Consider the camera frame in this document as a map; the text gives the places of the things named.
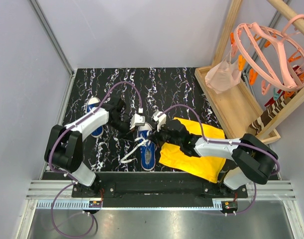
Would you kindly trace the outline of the white shoelace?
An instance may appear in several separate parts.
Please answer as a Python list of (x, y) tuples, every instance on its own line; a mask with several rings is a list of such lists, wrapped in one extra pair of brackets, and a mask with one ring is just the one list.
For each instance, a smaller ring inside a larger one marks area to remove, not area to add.
[(120, 163), (122, 164), (126, 164), (126, 163), (130, 163), (133, 161), (133, 159), (129, 159), (129, 157), (141, 146), (149, 146), (150, 145), (150, 140), (144, 138), (144, 137), (137, 137), (134, 142), (136, 142), (137, 144), (134, 146), (134, 148), (127, 153), (121, 160)]

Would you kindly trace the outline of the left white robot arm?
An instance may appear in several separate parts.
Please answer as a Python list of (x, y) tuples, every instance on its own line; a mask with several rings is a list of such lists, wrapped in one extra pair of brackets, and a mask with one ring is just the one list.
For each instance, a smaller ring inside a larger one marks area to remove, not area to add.
[(110, 125), (123, 134), (130, 132), (130, 120), (122, 119), (121, 113), (126, 109), (121, 98), (111, 98), (99, 106), (96, 97), (90, 98), (87, 113), (80, 119), (65, 126), (52, 127), (44, 159), (54, 172), (65, 173), (74, 181), (83, 185), (83, 192), (95, 197), (100, 192), (96, 174), (83, 162), (83, 141), (103, 125)]

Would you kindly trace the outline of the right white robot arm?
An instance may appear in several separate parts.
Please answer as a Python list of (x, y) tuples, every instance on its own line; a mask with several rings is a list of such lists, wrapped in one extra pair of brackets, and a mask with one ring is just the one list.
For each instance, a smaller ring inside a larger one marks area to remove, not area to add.
[(156, 145), (176, 145), (187, 156), (213, 156), (234, 161), (237, 167), (229, 170), (218, 185), (223, 197), (232, 196), (236, 189), (247, 183), (265, 185), (270, 176), (280, 170), (277, 154), (249, 133), (234, 139), (204, 138), (188, 132), (181, 122), (174, 119), (158, 124), (147, 139)]

